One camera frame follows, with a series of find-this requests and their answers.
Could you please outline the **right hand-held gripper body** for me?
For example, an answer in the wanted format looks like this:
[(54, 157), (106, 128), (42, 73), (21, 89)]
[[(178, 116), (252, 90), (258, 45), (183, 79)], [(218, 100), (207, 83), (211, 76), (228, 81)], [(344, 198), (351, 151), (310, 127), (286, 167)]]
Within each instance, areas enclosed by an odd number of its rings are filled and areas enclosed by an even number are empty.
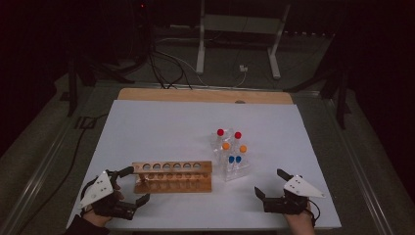
[(295, 175), (283, 187), (284, 195), (279, 198), (263, 197), (265, 212), (300, 214), (307, 209), (310, 197), (325, 198), (325, 194), (301, 176)]

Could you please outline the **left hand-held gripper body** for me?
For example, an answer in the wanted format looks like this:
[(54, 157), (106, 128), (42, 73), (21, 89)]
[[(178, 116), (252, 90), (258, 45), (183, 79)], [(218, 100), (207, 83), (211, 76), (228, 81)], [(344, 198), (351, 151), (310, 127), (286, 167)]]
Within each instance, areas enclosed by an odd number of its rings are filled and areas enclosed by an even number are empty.
[(87, 183), (81, 192), (79, 208), (86, 211), (91, 206), (95, 214), (131, 220), (138, 209), (135, 203), (126, 203), (115, 193), (116, 171), (104, 170)]

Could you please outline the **wooden test tube rack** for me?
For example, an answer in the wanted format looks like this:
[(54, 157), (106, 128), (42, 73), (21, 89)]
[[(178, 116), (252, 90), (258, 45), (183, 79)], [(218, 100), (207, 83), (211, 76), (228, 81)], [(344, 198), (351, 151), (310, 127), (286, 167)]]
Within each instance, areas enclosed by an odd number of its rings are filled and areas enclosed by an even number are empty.
[(137, 175), (134, 192), (210, 193), (211, 161), (133, 163)]

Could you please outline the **person's left hand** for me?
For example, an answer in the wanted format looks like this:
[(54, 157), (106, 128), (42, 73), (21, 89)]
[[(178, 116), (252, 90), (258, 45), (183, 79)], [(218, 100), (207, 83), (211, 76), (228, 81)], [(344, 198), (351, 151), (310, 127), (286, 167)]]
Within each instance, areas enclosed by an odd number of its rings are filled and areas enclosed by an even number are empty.
[(97, 227), (105, 227), (106, 224), (112, 220), (110, 216), (95, 214), (93, 209), (89, 209), (81, 217)]

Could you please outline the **person's right hand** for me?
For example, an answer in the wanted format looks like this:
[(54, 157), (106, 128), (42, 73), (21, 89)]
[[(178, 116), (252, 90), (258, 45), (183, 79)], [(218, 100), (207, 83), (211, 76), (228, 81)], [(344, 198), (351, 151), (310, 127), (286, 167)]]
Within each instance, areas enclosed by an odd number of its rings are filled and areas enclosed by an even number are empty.
[(315, 235), (312, 225), (312, 214), (309, 210), (299, 214), (284, 215), (292, 235)]

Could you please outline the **white table mat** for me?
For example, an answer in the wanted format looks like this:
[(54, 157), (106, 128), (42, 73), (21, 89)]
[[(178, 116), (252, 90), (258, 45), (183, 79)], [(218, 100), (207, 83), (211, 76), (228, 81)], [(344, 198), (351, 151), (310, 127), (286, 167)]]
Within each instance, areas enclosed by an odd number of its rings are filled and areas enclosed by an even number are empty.
[(315, 201), (319, 228), (341, 225), (299, 109), (294, 105), (197, 102), (114, 101), (86, 172), (87, 180), (103, 170), (134, 162), (212, 161), (210, 137), (218, 128), (240, 131), (252, 168), (225, 182), (216, 172), (210, 193), (154, 194), (133, 220), (115, 218), (113, 230), (274, 230), (284, 217), (265, 212), (254, 188), (269, 197), (283, 193), (278, 168), (300, 175), (325, 194)]

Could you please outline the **black angled stand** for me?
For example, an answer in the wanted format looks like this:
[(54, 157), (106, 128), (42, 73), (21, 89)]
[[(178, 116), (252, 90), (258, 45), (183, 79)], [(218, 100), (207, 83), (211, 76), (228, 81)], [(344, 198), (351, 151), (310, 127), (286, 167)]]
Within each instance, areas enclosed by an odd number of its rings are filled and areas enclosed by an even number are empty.
[(319, 95), (323, 100), (332, 99), (335, 94), (338, 95), (336, 107), (336, 121), (341, 129), (345, 129), (345, 113), (346, 113), (346, 91), (348, 82), (349, 68), (339, 63), (330, 69), (322, 71), (314, 75), (312, 78), (295, 85), (285, 88), (284, 92), (297, 93), (303, 89), (320, 81), (325, 81), (323, 87), (319, 91)]

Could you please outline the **black upright stand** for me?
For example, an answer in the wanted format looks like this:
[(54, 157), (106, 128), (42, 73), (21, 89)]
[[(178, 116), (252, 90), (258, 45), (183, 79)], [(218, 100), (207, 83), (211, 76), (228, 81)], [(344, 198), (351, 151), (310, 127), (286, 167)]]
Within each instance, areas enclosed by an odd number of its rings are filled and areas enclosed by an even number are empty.
[(69, 76), (69, 112), (71, 117), (77, 107), (77, 77), (75, 68), (75, 57), (70, 56), (68, 62), (68, 76)]

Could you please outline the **black stand legs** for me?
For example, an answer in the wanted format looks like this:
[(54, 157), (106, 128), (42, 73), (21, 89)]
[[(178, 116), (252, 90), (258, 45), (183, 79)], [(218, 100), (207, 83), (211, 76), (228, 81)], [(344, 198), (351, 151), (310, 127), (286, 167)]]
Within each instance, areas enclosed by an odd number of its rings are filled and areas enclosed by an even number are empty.
[(101, 73), (103, 76), (119, 83), (131, 84), (133, 80), (127, 79), (125, 76), (139, 70), (142, 65), (135, 64), (120, 70), (111, 70), (100, 63), (81, 61), (75, 67), (81, 81), (87, 86), (93, 86), (98, 81), (96, 73)]

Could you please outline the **white metal stand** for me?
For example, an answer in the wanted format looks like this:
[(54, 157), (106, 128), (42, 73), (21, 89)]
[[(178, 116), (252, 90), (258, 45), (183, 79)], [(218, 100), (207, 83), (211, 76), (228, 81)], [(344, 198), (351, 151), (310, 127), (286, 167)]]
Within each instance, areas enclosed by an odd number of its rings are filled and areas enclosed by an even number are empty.
[(199, 48), (196, 63), (196, 73), (203, 74), (205, 68), (205, 32), (216, 30), (220, 32), (246, 32), (258, 34), (273, 34), (274, 42), (267, 48), (267, 56), (274, 79), (281, 77), (276, 52), (281, 41), (287, 17), (291, 9), (290, 3), (285, 3), (282, 13), (277, 18), (260, 18), (235, 15), (217, 15), (206, 13), (206, 0), (201, 0), (200, 27), (199, 27)]

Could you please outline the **dark power strip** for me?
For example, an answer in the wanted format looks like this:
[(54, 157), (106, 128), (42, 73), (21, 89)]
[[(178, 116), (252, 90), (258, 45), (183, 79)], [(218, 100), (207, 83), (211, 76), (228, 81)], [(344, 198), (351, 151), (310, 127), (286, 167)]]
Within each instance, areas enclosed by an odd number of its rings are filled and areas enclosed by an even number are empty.
[(336, 34), (325, 32), (296, 31), (284, 29), (283, 32), (289, 36), (307, 36), (307, 37), (333, 37)]

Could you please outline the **black floor bracket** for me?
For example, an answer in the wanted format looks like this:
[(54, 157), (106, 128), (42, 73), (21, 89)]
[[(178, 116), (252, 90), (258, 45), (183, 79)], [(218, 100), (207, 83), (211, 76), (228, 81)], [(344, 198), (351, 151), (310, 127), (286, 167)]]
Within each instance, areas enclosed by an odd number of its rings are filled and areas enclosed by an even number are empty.
[(75, 123), (75, 129), (93, 129), (97, 123), (95, 117), (79, 117)]

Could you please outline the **metal floor rail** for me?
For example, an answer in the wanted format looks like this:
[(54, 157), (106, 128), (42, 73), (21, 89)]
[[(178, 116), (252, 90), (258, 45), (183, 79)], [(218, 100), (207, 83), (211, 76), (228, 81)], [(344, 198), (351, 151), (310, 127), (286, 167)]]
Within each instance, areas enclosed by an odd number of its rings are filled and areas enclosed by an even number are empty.
[[(113, 87), (113, 88), (150, 88), (150, 89), (159, 89), (167, 90), (165, 85), (162, 87), (158, 83), (143, 83), (143, 82), (134, 82), (134, 83), (118, 83), (118, 82), (109, 82), (109, 81), (98, 81), (95, 85), (96, 87)], [(238, 88), (238, 87), (224, 87), (224, 86), (203, 86), (203, 85), (184, 85), (184, 84), (175, 84), (169, 90), (209, 90), (209, 91), (252, 91), (252, 92), (283, 92), (282, 89), (259, 89), (259, 88)], [(301, 90), (296, 93), (290, 93), (293, 96), (303, 96), (303, 97), (319, 97), (320, 91), (312, 90)]]
[(395, 235), (392, 231), (391, 225), (385, 217), (385, 213), (381, 207), (381, 204), (375, 194), (365, 172), (360, 163), (359, 157), (356, 151), (353, 149), (352, 143), (346, 136), (346, 132), (341, 129), (336, 119), (336, 107), (333, 101), (324, 100), (323, 104), (326, 111), (329, 114), (331, 123), (334, 125), (336, 132), (338, 133), (342, 145), (346, 149), (346, 158), (350, 164), (353, 177), (355, 178), (359, 190), (362, 194), (366, 208), (371, 214), (374, 223), (377, 227), (379, 235)]
[(23, 192), (18, 197), (17, 202), (12, 207), (11, 212), (7, 216), (5, 222), (0, 227), (0, 235), (15, 235), (21, 228), (25, 219), (25, 213), (30, 209), (34, 199), (41, 189), (44, 180), (47, 177), (48, 171), (51, 169), (53, 162), (58, 156), (58, 151), (65, 139), (67, 132), (71, 127), (69, 121), (64, 122), (62, 127), (57, 132), (57, 136), (53, 139), (46, 155), (29, 178)]

